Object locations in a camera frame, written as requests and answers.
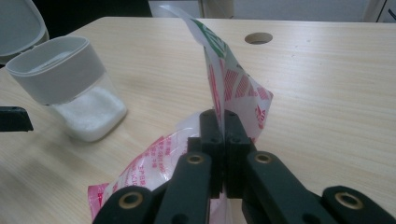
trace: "screw hole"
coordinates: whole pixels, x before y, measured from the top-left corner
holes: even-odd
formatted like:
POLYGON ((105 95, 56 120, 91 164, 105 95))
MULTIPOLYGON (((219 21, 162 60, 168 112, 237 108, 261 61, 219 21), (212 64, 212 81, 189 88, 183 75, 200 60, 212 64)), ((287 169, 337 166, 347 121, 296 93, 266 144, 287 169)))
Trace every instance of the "screw hole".
POLYGON ((189 223, 189 218, 184 214, 174 215, 172 218, 172 224, 187 224, 189 223))
POLYGON ((266 154, 258 154, 254 159, 261 163, 270 163, 272 161, 272 158, 266 154))
POLYGON ((363 208, 363 203, 361 202, 361 200, 358 197, 347 192, 336 193, 335 199, 337 200, 337 202, 350 209, 359 210, 363 208))
POLYGON ((123 209, 131 209, 137 207, 143 202, 143 195, 139 192, 129 192, 119 200, 119 206, 123 209))
POLYGON ((320 219, 312 214, 303 214, 303 222, 306 224, 320 224, 320 219))
POLYGON ((247 35, 245 41, 252 45, 261 45, 270 42, 273 36, 267 33, 254 33, 247 35))
POLYGON ((199 164, 204 161, 204 157, 198 155, 192 155, 187 158, 187 161, 191 164, 199 164))

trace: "wooden table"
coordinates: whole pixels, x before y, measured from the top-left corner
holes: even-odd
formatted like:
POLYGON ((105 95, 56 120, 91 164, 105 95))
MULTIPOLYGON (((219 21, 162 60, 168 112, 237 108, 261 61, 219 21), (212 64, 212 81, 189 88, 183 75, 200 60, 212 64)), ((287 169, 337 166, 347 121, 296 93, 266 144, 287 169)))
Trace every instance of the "wooden table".
MULTIPOLYGON (((202 20, 273 100, 257 148, 317 194, 344 185, 396 216, 396 26, 202 20), (250 45, 246 35, 273 40, 250 45)), ((0 133, 0 223, 90 223, 89 185, 114 180, 154 140, 212 107, 203 48, 180 19, 103 18, 88 37, 129 109, 105 139, 82 143, 0 70, 0 105, 35 130, 0 133)), ((234 223, 243 223, 233 201, 234 223)))

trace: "white powder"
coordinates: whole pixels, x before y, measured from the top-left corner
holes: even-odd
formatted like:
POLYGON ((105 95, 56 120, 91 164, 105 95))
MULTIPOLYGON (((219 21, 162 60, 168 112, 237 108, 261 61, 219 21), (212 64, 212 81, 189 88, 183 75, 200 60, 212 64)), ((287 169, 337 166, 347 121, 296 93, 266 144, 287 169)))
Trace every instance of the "white powder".
POLYGON ((64 118, 69 134, 86 142, 103 137, 126 114, 124 103, 100 87, 92 88, 70 103, 53 105, 53 108, 64 118))

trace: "table hole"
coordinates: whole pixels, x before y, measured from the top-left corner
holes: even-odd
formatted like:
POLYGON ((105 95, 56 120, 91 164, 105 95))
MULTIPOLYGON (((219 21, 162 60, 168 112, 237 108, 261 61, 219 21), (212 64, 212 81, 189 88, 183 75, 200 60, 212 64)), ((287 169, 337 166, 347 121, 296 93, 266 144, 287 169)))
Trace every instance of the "table hole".
POLYGON ((247 35, 245 41, 252 45, 261 45, 270 42, 273 36, 268 33, 254 33, 247 35))

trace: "plastic bag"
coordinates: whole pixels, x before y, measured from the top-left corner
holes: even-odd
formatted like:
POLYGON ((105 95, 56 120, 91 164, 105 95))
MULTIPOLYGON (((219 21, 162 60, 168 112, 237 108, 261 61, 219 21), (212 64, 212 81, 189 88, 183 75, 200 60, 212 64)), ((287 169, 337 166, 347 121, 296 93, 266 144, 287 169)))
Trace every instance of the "plastic bag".
MULTIPOLYGON (((210 29, 179 8, 164 8, 183 19, 194 38, 205 48, 207 75, 222 133, 224 134, 224 110, 227 109, 239 116, 247 136, 255 141, 264 128, 273 94, 244 71, 228 45, 210 29)), ((169 180, 178 158, 187 152, 188 137, 199 136, 199 114, 183 120, 177 125, 176 132, 162 136, 151 144, 112 183, 90 186, 88 198, 92 219, 118 189, 131 185, 156 189, 169 180)), ((223 194, 210 202, 209 223, 232 223, 230 204, 223 194)))

